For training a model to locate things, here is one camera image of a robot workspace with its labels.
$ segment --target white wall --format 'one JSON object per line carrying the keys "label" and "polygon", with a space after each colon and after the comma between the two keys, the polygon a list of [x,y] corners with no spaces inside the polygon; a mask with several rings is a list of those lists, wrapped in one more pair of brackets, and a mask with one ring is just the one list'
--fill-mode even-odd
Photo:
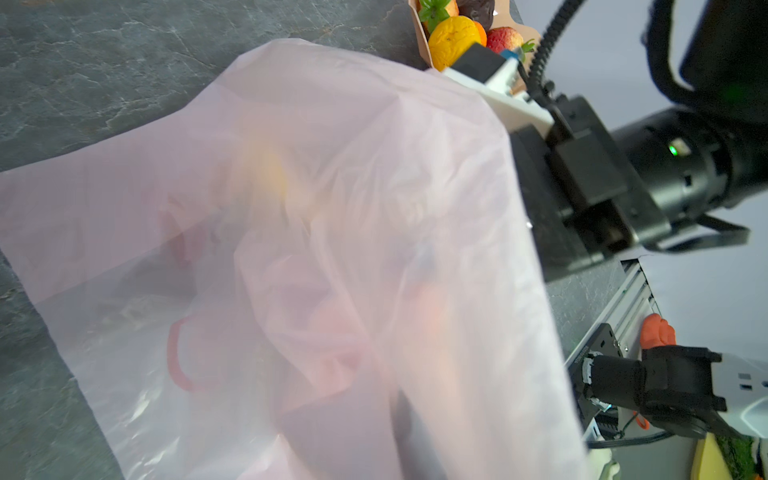
{"label": "white wall", "polygon": [[[684,55],[704,0],[677,0],[672,60]],[[560,0],[518,0],[542,33]],[[584,95],[608,128],[666,108],[647,70],[640,36],[650,0],[587,0],[550,60],[558,90]],[[641,265],[680,344],[768,361],[768,195],[722,218],[753,229],[750,245],[685,256],[643,256]]]}

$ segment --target robotic arm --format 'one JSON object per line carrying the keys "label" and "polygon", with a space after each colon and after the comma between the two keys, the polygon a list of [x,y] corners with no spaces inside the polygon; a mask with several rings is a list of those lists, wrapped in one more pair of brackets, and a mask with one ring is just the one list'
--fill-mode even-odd
{"label": "robotic arm", "polygon": [[[674,0],[655,0],[647,60],[654,83],[675,105],[613,132],[582,97],[552,98],[554,85],[543,77],[583,2],[565,0],[527,74],[519,51],[500,56],[480,45],[444,71],[480,93],[510,132],[545,279],[639,245],[681,253],[746,243],[747,228],[709,212],[768,188],[768,2],[709,0],[680,70],[688,88],[669,66]],[[509,96],[518,76],[528,93]],[[697,224],[712,234],[675,241]],[[571,377],[578,377],[574,395],[582,410],[590,401],[623,406],[690,437],[768,437],[762,363],[682,346],[650,349],[643,360],[587,349]]]}

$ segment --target marble countertop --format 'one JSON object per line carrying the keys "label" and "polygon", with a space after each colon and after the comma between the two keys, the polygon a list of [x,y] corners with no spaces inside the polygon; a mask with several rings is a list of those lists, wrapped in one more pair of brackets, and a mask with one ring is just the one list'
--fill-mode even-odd
{"label": "marble countertop", "polygon": [[[0,171],[176,111],[240,53],[285,37],[425,67],[405,0],[3,2]],[[623,279],[616,262],[548,285],[566,355]],[[11,480],[122,478],[77,382],[1,254],[0,472]]]}

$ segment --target table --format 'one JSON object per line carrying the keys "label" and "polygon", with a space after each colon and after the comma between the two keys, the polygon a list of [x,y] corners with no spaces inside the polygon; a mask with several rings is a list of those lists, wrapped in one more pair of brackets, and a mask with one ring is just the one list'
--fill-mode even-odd
{"label": "table", "polygon": [[[514,2],[512,17],[521,22]],[[11,0],[0,6],[0,171],[183,107],[240,53],[298,37],[425,68],[405,0]],[[569,353],[618,262],[548,286]],[[40,316],[0,254],[0,472],[122,478]]]}

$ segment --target dark fruit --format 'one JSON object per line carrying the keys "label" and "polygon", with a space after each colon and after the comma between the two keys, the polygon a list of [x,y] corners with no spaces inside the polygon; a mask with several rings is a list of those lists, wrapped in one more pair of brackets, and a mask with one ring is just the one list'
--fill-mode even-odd
{"label": "dark fruit", "polygon": [[456,0],[458,4],[458,14],[470,17],[478,22],[485,31],[491,29],[493,25],[493,9],[496,6],[495,0]]}

